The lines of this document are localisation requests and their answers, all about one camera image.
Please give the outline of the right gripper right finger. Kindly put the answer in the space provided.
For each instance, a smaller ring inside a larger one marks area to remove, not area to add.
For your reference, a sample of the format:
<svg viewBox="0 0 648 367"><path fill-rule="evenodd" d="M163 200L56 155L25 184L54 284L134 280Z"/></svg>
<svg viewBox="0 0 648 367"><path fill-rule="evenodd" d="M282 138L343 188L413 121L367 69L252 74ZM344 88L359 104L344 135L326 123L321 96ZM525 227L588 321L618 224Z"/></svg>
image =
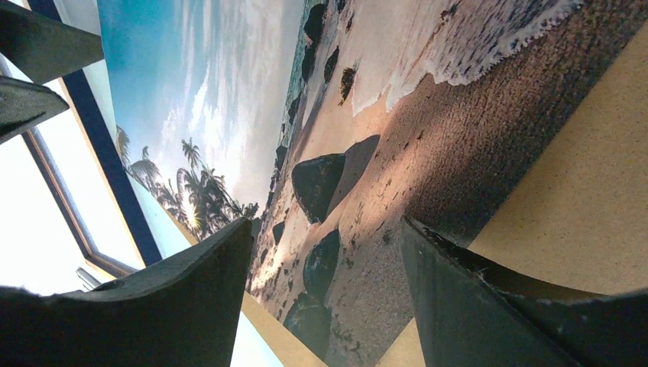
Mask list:
<svg viewBox="0 0 648 367"><path fill-rule="evenodd" d="M603 295L532 278L400 220L428 366L645 366L647 291Z"/></svg>

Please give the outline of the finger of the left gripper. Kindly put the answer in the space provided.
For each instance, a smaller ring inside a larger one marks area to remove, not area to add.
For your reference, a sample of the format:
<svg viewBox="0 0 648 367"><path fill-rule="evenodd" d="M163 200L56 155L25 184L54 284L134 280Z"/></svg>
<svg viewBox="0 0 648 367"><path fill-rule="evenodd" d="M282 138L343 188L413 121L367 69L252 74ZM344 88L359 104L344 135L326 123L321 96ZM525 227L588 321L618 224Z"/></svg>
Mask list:
<svg viewBox="0 0 648 367"><path fill-rule="evenodd" d="M10 1L1 2L1 53L39 84L104 59L99 35Z"/></svg>
<svg viewBox="0 0 648 367"><path fill-rule="evenodd" d="M46 86L1 76L1 144L69 108Z"/></svg>

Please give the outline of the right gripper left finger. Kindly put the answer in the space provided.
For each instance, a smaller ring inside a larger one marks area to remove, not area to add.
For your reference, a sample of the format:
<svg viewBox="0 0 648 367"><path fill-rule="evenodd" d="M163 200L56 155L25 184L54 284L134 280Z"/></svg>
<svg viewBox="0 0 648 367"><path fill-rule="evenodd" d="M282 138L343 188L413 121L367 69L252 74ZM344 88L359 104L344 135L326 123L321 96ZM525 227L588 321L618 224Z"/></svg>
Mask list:
<svg viewBox="0 0 648 367"><path fill-rule="evenodd" d="M251 258L251 222L92 291L1 289L3 366L227 366Z"/></svg>

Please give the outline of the wooden picture frame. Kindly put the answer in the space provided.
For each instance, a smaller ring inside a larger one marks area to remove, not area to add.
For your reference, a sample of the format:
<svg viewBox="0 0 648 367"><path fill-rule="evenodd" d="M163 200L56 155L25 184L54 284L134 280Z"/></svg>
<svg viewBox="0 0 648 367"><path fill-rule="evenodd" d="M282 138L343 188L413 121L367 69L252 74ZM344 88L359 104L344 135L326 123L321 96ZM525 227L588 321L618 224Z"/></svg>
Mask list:
<svg viewBox="0 0 648 367"><path fill-rule="evenodd" d="M1 283L52 294L162 254L115 146L105 62L47 87L69 105L1 146Z"/></svg>

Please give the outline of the brown backing board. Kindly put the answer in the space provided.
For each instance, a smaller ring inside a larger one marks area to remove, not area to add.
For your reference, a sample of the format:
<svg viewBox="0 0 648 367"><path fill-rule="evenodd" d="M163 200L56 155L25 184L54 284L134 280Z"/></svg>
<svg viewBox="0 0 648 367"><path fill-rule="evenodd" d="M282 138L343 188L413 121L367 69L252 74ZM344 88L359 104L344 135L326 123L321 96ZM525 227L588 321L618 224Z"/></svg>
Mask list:
<svg viewBox="0 0 648 367"><path fill-rule="evenodd" d="M647 291L645 23L487 221L470 251L580 291ZM272 320L273 328L288 336L271 342L271 350L290 349L295 365L327 365L251 294L249 274L243 313ZM377 365L428 366L415 321Z"/></svg>

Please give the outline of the beach photo print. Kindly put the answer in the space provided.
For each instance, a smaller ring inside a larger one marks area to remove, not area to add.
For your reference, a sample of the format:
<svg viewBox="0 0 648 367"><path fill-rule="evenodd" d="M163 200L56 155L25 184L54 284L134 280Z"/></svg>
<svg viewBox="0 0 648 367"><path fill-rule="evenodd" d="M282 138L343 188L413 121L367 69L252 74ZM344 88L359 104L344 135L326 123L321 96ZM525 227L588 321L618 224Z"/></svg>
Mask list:
<svg viewBox="0 0 648 367"><path fill-rule="evenodd" d="M305 23L304 121L247 287L329 366L415 321L400 220L470 244L643 26L645 1L356 1Z"/></svg>

